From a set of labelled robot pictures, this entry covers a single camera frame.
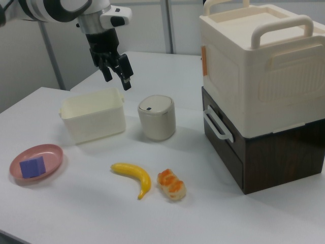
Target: toy banana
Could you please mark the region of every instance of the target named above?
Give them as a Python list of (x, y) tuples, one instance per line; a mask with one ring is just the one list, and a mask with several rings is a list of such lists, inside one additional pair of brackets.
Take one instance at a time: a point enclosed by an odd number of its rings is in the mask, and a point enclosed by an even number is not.
[(138, 195), (139, 200), (142, 199), (143, 196), (150, 190), (151, 179), (149, 174), (143, 168), (133, 164), (116, 163), (111, 166), (111, 169), (116, 173), (130, 175), (140, 180), (141, 191)]

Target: container lid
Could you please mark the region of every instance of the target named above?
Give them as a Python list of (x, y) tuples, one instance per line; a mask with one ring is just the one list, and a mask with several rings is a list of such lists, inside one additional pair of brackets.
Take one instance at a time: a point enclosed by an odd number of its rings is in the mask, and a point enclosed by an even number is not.
[(143, 100), (140, 103), (139, 108), (154, 115), (167, 112), (172, 107), (172, 104), (173, 99), (170, 97), (153, 95)]

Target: drawer handle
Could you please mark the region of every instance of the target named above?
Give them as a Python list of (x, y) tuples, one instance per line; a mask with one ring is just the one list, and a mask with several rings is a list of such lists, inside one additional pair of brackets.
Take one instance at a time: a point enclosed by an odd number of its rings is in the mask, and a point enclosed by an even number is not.
[[(224, 135), (221, 134), (217, 130), (217, 128), (214, 126), (214, 124), (212, 123), (212, 121), (208, 117), (208, 114), (215, 120), (215, 122), (218, 124), (218, 126), (220, 126), (220, 128), (224, 132)], [(213, 109), (211, 108), (210, 105), (208, 106), (208, 109), (207, 110), (204, 110), (203, 117), (204, 117), (204, 120), (209, 124), (209, 126), (211, 127), (211, 129), (213, 130), (213, 132), (215, 133), (215, 135), (220, 140), (227, 140), (227, 139), (229, 139), (229, 141), (234, 142), (233, 135), (230, 133), (230, 131), (224, 125), (224, 123), (221, 121), (221, 119), (218, 117), (218, 115), (213, 111)]]

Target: white storage box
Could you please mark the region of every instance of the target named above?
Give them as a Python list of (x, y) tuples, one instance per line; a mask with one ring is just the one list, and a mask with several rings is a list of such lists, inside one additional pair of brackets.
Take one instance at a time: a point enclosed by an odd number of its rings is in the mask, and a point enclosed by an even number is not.
[(60, 116), (76, 143), (123, 132), (123, 96), (117, 88), (63, 100)]
[(273, 5), (200, 16), (204, 88), (252, 138), (325, 118), (325, 26)]

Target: white handle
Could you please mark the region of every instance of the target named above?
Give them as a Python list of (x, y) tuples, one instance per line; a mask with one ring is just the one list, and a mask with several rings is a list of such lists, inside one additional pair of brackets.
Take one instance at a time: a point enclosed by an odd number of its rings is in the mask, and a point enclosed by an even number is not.
[(288, 17), (280, 19), (279, 21), (262, 24), (258, 26), (253, 34), (252, 34), (252, 41), (251, 41), (251, 48), (258, 49), (261, 45), (261, 36), (267, 32), (278, 31), (280, 29), (286, 29), (295, 26), (305, 26), (304, 37), (311, 37), (313, 36), (314, 32), (314, 23), (310, 17), (307, 15), (299, 15), (297, 17)]
[[(203, 9), (204, 9), (204, 16), (208, 16), (208, 15), (210, 15), (210, 8), (211, 8), (213, 5), (221, 4), (221, 3), (225, 3), (225, 2), (230, 2), (230, 1), (231, 1), (231, 0), (207, 0), (207, 1), (204, 3), (204, 6), (203, 6)], [(244, 5), (244, 8), (249, 7), (249, 0), (243, 0), (243, 5)]]
[[(217, 128), (214, 126), (214, 124), (212, 123), (212, 121), (209, 119), (208, 114), (214, 119), (214, 121), (218, 124), (218, 126), (222, 129), (222, 131), (224, 132), (224, 135), (221, 134)], [(228, 128), (224, 125), (224, 123), (221, 121), (221, 119), (219, 119), (218, 115), (213, 111), (213, 109), (210, 107), (210, 105), (208, 106), (207, 110), (204, 110), (203, 113), (203, 117), (204, 120), (208, 123), (208, 125), (211, 127), (211, 129), (213, 130), (213, 132), (215, 133), (215, 135), (220, 139), (220, 140), (227, 140), (229, 139), (229, 141), (234, 142), (234, 138), (233, 135), (230, 133), (230, 131), (228, 130)]]

